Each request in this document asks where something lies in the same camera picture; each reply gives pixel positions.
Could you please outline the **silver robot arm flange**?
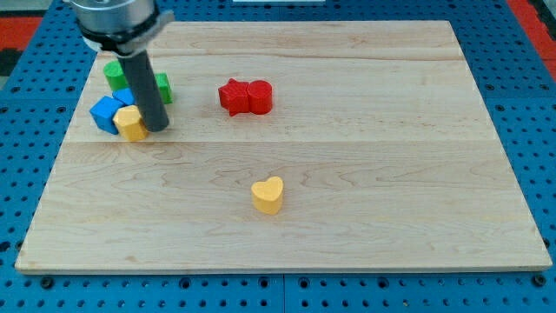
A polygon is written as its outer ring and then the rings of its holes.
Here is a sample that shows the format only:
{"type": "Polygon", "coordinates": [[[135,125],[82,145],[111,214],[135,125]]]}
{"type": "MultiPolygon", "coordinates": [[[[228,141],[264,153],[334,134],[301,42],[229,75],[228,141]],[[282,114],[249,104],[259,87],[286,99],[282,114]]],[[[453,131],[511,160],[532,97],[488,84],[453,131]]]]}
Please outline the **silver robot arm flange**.
{"type": "Polygon", "coordinates": [[[65,0],[76,15],[83,41],[97,52],[130,58],[144,52],[163,28],[175,21],[172,10],[155,0],[65,0]]]}

